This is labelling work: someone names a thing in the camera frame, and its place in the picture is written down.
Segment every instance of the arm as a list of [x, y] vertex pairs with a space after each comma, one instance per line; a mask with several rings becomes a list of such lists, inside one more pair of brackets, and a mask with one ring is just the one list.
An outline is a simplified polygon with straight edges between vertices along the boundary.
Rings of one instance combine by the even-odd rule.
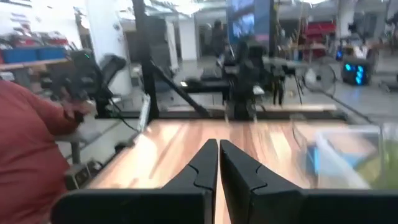
[[67, 119], [65, 111], [61, 106], [42, 99], [19, 85], [13, 83], [10, 83], [10, 85], [14, 85], [13, 88], [19, 94], [23, 95], [54, 136], [71, 134], [78, 127], [79, 124], [74, 119]]

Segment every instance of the person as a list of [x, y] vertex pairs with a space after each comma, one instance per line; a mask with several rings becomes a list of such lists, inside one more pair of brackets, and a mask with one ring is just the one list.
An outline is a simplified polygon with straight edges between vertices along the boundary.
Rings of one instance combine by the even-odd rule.
[[213, 31], [211, 34], [211, 43], [215, 56], [219, 58], [225, 51], [225, 32], [223, 24], [220, 20], [214, 22]]
[[0, 224], [43, 224], [59, 196], [66, 192], [69, 168], [55, 137], [70, 134], [91, 105], [63, 106], [40, 98], [13, 82], [0, 80]]

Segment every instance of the green object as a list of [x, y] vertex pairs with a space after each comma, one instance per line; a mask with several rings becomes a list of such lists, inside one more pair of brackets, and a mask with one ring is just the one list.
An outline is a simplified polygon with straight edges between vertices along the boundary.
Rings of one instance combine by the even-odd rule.
[[385, 140], [384, 155], [376, 152], [360, 162], [355, 170], [373, 189], [398, 189], [398, 142]]

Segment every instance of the desk fan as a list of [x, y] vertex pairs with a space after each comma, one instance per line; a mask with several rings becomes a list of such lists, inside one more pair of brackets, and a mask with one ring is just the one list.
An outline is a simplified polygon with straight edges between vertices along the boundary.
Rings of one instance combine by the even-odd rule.
[[312, 63], [302, 76], [303, 85], [312, 93], [336, 90], [336, 73], [328, 64]]

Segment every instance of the red object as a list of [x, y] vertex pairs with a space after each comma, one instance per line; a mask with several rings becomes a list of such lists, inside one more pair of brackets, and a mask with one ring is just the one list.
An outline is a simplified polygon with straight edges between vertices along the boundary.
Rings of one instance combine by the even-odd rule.
[[[321, 21], [321, 22], [309, 22], [305, 29], [304, 35], [306, 37], [307, 45], [312, 43], [324, 43], [325, 36], [334, 34], [336, 32], [335, 21]], [[310, 50], [304, 51], [304, 57], [309, 58]], [[326, 51], [323, 49], [312, 50], [313, 59], [320, 58], [326, 55]]]
[[305, 35], [327, 35], [336, 32], [334, 21], [309, 22], [305, 28]]
[[67, 39], [50, 39], [47, 42], [50, 45], [67, 45], [68, 44]]
[[66, 192], [69, 168], [54, 135], [77, 124], [63, 109], [12, 82], [0, 80], [0, 223], [39, 224]]
[[37, 45], [37, 43], [34, 40], [29, 40], [29, 39], [16, 40], [14, 44], [16, 47], [33, 47]]

